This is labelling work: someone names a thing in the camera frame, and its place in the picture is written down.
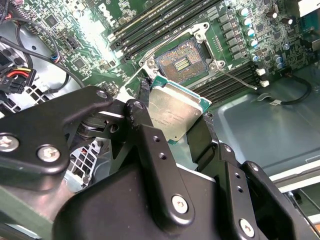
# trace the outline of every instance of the capacitor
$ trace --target capacitor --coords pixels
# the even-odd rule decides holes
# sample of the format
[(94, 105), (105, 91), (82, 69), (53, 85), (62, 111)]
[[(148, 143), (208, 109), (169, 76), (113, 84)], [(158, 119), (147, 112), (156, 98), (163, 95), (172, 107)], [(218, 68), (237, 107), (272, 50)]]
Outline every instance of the capacitor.
[(277, 68), (277, 69), (283, 69), (285, 67), (285, 65), (282, 63), (282, 62), (279, 62), (279, 63), (275, 63), (274, 66)]
[(252, 23), (251, 18), (246, 17), (245, 19), (242, 20), (242, 24), (244, 26), (250, 26), (251, 23)]
[(291, 25), (294, 23), (294, 21), (291, 18), (283, 18), (281, 22), (286, 25)]
[(273, 4), (272, 8), (273, 8), (273, 11), (274, 11), (276, 14), (279, 13), (279, 7), (278, 7), (277, 4)]
[(276, 19), (278, 17), (278, 13), (274, 12), (274, 11), (270, 11), (266, 14), (266, 16), (270, 19)]
[(282, 59), (282, 57), (279, 56), (279, 55), (274, 55), (273, 60), (274, 60), (277, 64), (279, 64), (279, 63), (282, 62), (283, 59)]
[(246, 7), (240, 8), (239, 11), (238, 11), (238, 14), (240, 16), (246, 17), (246, 16), (249, 15), (249, 9), (246, 8)]
[(245, 30), (245, 34), (249, 37), (254, 37), (256, 35), (255, 31), (252, 28)]
[(255, 47), (255, 46), (257, 46), (258, 45), (258, 41), (256, 40), (256, 39), (251, 39), (250, 41), (249, 41), (249, 46), (250, 47)]
[(287, 51), (290, 49), (290, 45), (288, 43), (286, 43), (285, 45), (283, 45), (283, 50)]
[(251, 54), (251, 60), (252, 62), (257, 62), (259, 60), (259, 57), (255, 54)]

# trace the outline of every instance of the wire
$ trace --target wire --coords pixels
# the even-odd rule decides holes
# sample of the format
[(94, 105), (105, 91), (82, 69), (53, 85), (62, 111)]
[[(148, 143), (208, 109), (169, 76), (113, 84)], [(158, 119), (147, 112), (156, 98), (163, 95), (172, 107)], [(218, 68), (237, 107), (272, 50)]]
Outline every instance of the wire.
[[(18, 45), (20, 47), (25, 47), (22, 40), (21, 40), (21, 36), (20, 36), (20, 30), (21, 30), (21, 25), (20, 24), (17, 24), (16, 25), (16, 28), (15, 28), (15, 38), (16, 38), (16, 41), (18, 42)], [(32, 58), (29, 54), (26, 54), (26, 53), (23, 53), (24, 55), (24, 58), (26, 60), (26, 63), (28, 65), (28, 68), (30, 69), (33, 69), (34, 68), (34, 62), (32, 61)]]
[(10, 72), (8, 75), (7, 75), (7, 77), (13, 77), (13, 76), (15, 76), (15, 75), (23, 75), (23, 76), (25, 76), (26, 78), (27, 77), (29, 77), (29, 74), (27, 74), (27, 73), (25, 73), (24, 71), (12, 71), (12, 72)]
[(304, 213), (304, 211), (301, 209), (301, 207), (299, 206), (299, 204), (297, 203), (297, 200), (295, 199), (295, 196), (293, 195), (292, 192), (288, 193), (288, 196), (292, 199), (293, 204), (295, 205), (295, 207), (298, 209), (298, 211), (301, 213), (301, 215), (305, 218), (305, 220), (309, 223), (309, 225), (311, 226), (311, 228), (313, 229), (313, 231), (315, 232), (315, 234), (318, 236), (318, 238), (320, 238), (320, 232), (318, 231), (318, 229), (316, 228), (316, 226), (312, 223), (312, 221), (307, 217), (307, 215)]
[(299, 191), (320, 212), (320, 207), (301, 188)]
[[(11, 48), (17, 49), (17, 50), (19, 50), (19, 51), (21, 51), (23, 53), (29, 54), (31, 56), (34, 56), (34, 57), (38, 58), (38, 59), (46, 61), (48, 63), (51, 63), (51, 64), (53, 63), (51, 61), (50, 57), (38, 54), (38, 53), (36, 53), (34, 51), (30, 51), (30, 50), (28, 50), (28, 49), (26, 49), (24, 47), (21, 47), (21, 46), (15, 44), (14, 42), (6, 39), (3, 36), (0, 36), (0, 42), (5, 44), (5, 45), (8, 45)], [(73, 74), (71, 71), (69, 71), (66, 67), (64, 67), (60, 63), (54, 64), (54, 65), (57, 66), (58, 68), (60, 68), (61, 70), (65, 71), (68, 75), (70, 75), (70, 77), (72, 77), (81, 88), (85, 87), (85, 84), (75, 74)]]
[(4, 23), (7, 23), (7, 22), (23, 22), (23, 23), (28, 23), (28, 24), (31, 24), (31, 25), (34, 25), (34, 26), (40, 28), (41, 30), (43, 30), (46, 33), (46, 35), (48, 36), (48, 38), (50, 39), (50, 41), (53, 44), (55, 52), (53, 53), (53, 56), (51, 56), (51, 58), (60, 57), (60, 52), (59, 52), (59, 49), (58, 49), (56, 41), (50, 35), (50, 33), (43, 26), (41, 26), (40, 24), (38, 24), (38, 23), (36, 23), (34, 21), (31, 21), (31, 20), (25, 19), (25, 18), (20, 18), (20, 17), (13, 17), (13, 18), (9, 18), (9, 19), (4, 21)]
[(6, 2), (5, 2), (4, 9), (3, 9), (3, 12), (2, 12), (2, 16), (0, 18), (0, 25), (4, 23), (5, 18), (8, 15), (9, 2), (10, 2), (10, 0), (6, 0)]

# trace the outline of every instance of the black plastic bracket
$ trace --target black plastic bracket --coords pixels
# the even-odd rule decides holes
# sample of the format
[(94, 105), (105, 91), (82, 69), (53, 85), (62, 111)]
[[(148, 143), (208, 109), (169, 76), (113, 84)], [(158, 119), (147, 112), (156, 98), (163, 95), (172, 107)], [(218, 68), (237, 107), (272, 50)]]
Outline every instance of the black plastic bracket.
[[(112, 102), (109, 94), (89, 86), (0, 119), (0, 139), (18, 140), (14, 149), (1, 148), (0, 184), (36, 191), (57, 186), (70, 163), (68, 139), (73, 139), (83, 118), (106, 110)], [(58, 150), (57, 160), (38, 157), (45, 146)]]

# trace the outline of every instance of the screw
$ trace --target screw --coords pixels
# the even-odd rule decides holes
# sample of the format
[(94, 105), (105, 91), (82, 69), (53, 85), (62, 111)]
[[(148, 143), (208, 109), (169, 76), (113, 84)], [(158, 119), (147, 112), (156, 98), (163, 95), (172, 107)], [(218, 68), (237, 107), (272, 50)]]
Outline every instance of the screw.
[(108, 98), (108, 95), (104, 92), (104, 91), (96, 91), (96, 94), (100, 97), (100, 98), (103, 98), (103, 99), (107, 99)]
[(251, 167), (252, 167), (253, 170), (255, 170), (256, 172), (259, 172), (259, 168), (258, 168), (256, 165), (251, 164)]
[(242, 231), (250, 238), (253, 238), (254, 235), (255, 235), (255, 231), (254, 231), (254, 228), (250, 225), (250, 223), (241, 218), (240, 221), (239, 221), (239, 224), (240, 224), (240, 227), (242, 229)]
[(154, 65), (156, 65), (156, 62), (153, 59), (150, 59), (146, 62), (148, 67), (153, 67)]
[(224, 148), (225, 148), (225, 150), (226, 150), (227, 152), (229, 152), (229, 153), (231, 153), (231, 152), (232, 152), (232, 150), (231, 150), (231, 148), (230, 148), (229, 146), (224, 145)]
[(19, 147), (19, 141), (14, 136), (0, 136), (0, 151), (12, 152)]
[(182, 196), (178, 196), (178, 195), (173, 196), (172, 204), (174, 209), (180, 214), (185, 214), (188, 211), (188, 204)]
[(201, 40), (201, 39), (202, 39), (202, 36), (201, 36), (200, 33), (197, 33), (197, 34), (195, 35), (195, 38), (196, 38), (197, 40)]
[(43, 146), (38, 151), (38, 157), (47, 163), (52, 163), (60, 158), (60, 152), (53, 146)]

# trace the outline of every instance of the black cable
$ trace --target black cable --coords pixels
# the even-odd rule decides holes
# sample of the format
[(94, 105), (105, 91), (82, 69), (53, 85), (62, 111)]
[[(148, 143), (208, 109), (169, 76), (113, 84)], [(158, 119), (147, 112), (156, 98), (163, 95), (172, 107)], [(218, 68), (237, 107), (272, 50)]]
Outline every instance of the black cable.
[(320, 207), (301, 188), (299, 191), (320, 212)]
[(17, 50), (19, 50), (19, 51), (21, 51), (21, 52), (23, 52), (23, 53), (29, 54), (29, 55), (31, 55), (31, 56), (34, 56), (34, 57), (36, 57), (36, 58), (38, 58), (38, 59), (41, 59), (41, 60), (43, 60), (43, 61), (46, 61), (46, 62), (48, 62), (48, 63), (51, 63), (51, 64), (57, 66), (58, 68), (60, 68), (61, 70), (65, 71), (67, 74), (69, 74), (70, 77), (72, 77), (72, 78), (77, 82), (77, 84), (79, 84), (79, 86), (80, 86), (81, 88), (84, 88), (84, 87), (85, 87), (84, 83), (83, 83), (76, 75), (74, 75), (71, 71), (69, 71), (66, 67), (64, 67), (64, 66), (61, 65), (60, 63), (56, 63), (56, 64), (53, 63), (53, 62), (51, 61), (50, 57), (47, 57), (47, 56), (38, 54), (38, 53), (36, 53), (36, 52), (34, 52), (34, 51), (30, 51), (30, 50), (28, 50), (28, 49), (26, 49), (26, 48), (24, 48), (24, 47), (21, 47), (21, 46), (15, 44), (14, 42), (6, 39), (6, 38), (3, 37), (3, 36), (0, 36), (0, 42), (3, 43), (3, 44), (5, 44), (5, 45), (8, 45), (9, 47), (12, 47), (12, 48), (14, 48), (14, 49), (17, 49)]
[(44, 31), (46, 33), (47, 37), (50, 39), (50, 41), (53, 44), (54, 51), (55, 51), (53, 55), (61, 56), (56, 41), (51, 36), (51, 34), (40, 24), (38, 24), (34, 21), (31, 21), (31, 20), (25, 19), (25, 18), (20, 18), (20, 17), (12, 17), (12, 18), (9, 18), (4, 21), (4, 23), (7, 23), (7, 22), (23, 22), (23, 23), (31, 24), (31, 25), (34, 25), (34, 26), (40, 28), (42, 31)]
[(61, 89), (63, 89), (68, 84), (69, 79), (70, 79), (70, 76), (69, 76), (68, 73), (66, 73), (65, 74), (65, 80), (64, 80), (63, 84), (60, 87), (58, 87), (58, 88), (50, 88), (47, 91), (44, 91), (43, 93), (44, 94), (54, 94), (54, 93), (59, 92)]
[[(17, 24), (16, 25), (16, 28), (15, 28), (15, 38), (16, 38), (16, 41), (18, 42), (18, 45), (22, 48), (24, 48), (24, 44), (21, 40), (21, 36), (20, 36), (20, 30), (21, 30), (21, 25), (20, 24)], [(34, 68), (34, 62), (32, 61), (32, 58), (29, 54), (26, 54), (23, 52), (23, 55), (25, 57), (25, 60), (26, 60), (26, 63), (28, 65), (28, 68), (30, 69), (33, 69)]]
[(304, 213), (304, 211), (301, 209), (301, 207), (299, 206), (299, 204), (297, 203), (297, 201), (295, 199), (295, 196), (291, 192), (288, 194), (288, 196), (292, 199), (293, 204), (298, 209), (298, 211), (301, 213), (301, 215), (305, 218), (305, 220), (309, 223), (309, 225), (311, 226), (311, 228), (313, 229), (315, 234), (318, 236), (318, 238), (320, 238), (320, 232), (318, 231), (316, 226), (312, 223), (312, 221), (307, 217), (307, 215)]
[(307, 97), (309, 97), (309, 95), (310, 95), (311, 92), (312, 92), (312, 86), (311, 86), (311, 84), (310, 84), (308, 81), (304, 80), (304, 79), (301, 78), (301, 77), (297, 77), (297, 76), (294, 76), (294, 75), (291, 76), (291, 78), (292, 78), (293, 80), (295, 80), (296, 82), (305, 85), (305, 86), (306, 86), (306, 91), (305, 91), (305, 93), (304, 93), (301, 97), (299, 97), (298, 99), (292, 100), (292, 101), (282, 101), (282, 102), (281, 102), (281, 105), (294, 105), (294, 104), (299, 104), (299, 103), (301, 103), (303, 100), (305, 100)]
[(9, 10), (9, 2), (10, 0), (6, 0), (5, 5), (4, 5), (4, 9), (0, 18), (0, 25), (4, 22), (6, 16), (8, 15), (8, 10)]

